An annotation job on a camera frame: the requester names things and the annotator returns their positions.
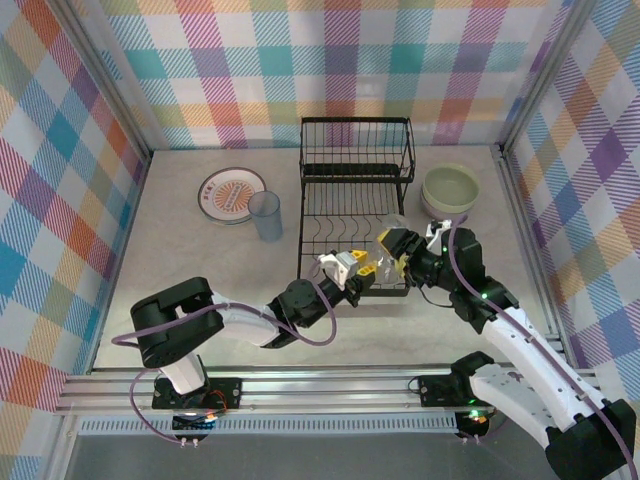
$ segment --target white vent grate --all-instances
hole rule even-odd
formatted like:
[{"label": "white vent grate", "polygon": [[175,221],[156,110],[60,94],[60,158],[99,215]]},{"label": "white vent grate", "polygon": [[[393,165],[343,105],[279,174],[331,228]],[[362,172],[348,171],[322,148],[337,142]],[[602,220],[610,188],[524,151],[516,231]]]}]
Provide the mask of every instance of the white vent grate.
[{"label": "white vent grate", "polygon": [[[169,418],[149,419],[152,425],[169,432]],[[409,413],[369,415],[232,415],[217,420],[215,428],[202,433],[356,434],[356,433],[455,433],[455,414]],[[84,417],[80,435],[150,434],[135,417]]]}]

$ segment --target white floor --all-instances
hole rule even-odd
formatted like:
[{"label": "white floor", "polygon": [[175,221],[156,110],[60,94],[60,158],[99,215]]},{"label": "white floor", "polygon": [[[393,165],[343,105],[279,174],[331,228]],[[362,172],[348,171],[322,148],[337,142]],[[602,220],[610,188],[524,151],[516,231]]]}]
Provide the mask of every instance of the white floor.
[{"label": "white floor", "polygon": [[[480,198],[466,227],[482,243],[487,273],[520,300],[538,329],[547,327],[529,280],[506,199],[488,147],[417,148],[416,181],[405,199],[412,229],[424,232],[428,218],[419,205],[420,179],[430,166],[457,162],[481,182]],[[129,309],[138,300],[193,276],[235,300],[271,301],[295,279],[300,215],[299,151],[296,149],[157,152],[144,187],[94,367],[140,367],[139,354],[110,343],[133,329]],[[229,166],[258,172],[282,201],[285,234],[262,243],[251,222],[234,227],[211,223],[200,212],[197,193],[211,173]],[[447,302],[431,291],[434,301]],[[449,363],[476,350],[506,360],[451,310],[432,307],[416,291],[407,298],[368,298],[353,309],[340,305],[338,336],[327,347],[296,342],[264,350],[214,337],[198,351],[207,366]],[[329,321],[303,333],[326,338]]]}]

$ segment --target bowl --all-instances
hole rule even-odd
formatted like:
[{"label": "bowl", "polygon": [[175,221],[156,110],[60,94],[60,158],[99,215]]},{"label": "bowl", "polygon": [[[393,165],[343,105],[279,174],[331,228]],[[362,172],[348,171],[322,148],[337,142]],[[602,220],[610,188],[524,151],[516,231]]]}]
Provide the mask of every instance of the bowl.
[{"label": "bowl", "polygon": [[436,165],[422,184],[422,204],[436,220],[455,218],[471,210],[478,200],[480,184],[469,168],[455,163]]}]

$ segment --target plate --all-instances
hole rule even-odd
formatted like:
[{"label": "plate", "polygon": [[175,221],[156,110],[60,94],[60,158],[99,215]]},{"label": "plate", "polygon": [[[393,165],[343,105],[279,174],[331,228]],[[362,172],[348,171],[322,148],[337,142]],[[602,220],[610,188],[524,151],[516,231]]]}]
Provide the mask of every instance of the plate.
[{"label": "plate", "polygon": [[238,225],[251,219],[249,199],[266,190],[264,180],[248,168],[219,170],[207,178],[198,191],[198,205],[209,220]]}]

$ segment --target blue plastic cup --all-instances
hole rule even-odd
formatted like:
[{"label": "blue plastic cup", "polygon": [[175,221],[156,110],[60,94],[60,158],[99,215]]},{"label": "blue plastic cup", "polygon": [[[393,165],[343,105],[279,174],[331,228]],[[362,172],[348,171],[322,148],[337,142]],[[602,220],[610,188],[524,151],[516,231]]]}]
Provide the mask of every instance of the blue plastic cup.
[{"label": "blue plastic cup", "polygon": [[249,213],[258,230],[260,239],[275,242],[282,237],[282,218],[280,216],[280,199],[273,193],[254,193],[249,199]]}]

